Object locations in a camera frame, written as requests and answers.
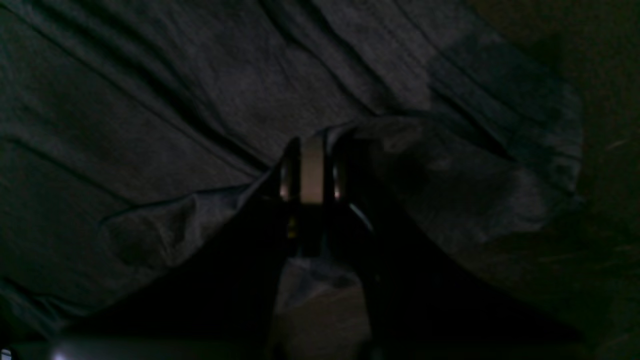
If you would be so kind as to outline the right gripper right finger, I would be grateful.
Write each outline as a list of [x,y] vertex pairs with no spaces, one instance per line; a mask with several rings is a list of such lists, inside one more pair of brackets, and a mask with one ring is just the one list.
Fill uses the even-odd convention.
[[346,136],[330,150],[333,195],[327,244],[361,285],[370,336],[359,351],[359,360],[396,360],[401,280],[394,269],[396,254],[391,244],[393,202],[374,171],[369,153],[373,144],[370,139]]

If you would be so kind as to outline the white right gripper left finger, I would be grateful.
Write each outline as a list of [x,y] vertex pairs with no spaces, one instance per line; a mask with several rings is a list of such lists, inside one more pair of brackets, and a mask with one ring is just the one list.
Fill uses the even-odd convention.
[[260,360],[287,358],[276,309],[282,274],[297,251],[300,155],[301,141],[296,137],[242,209],[247,224],[241,228],[247,230],[248,241],[242,248],[240,324]]

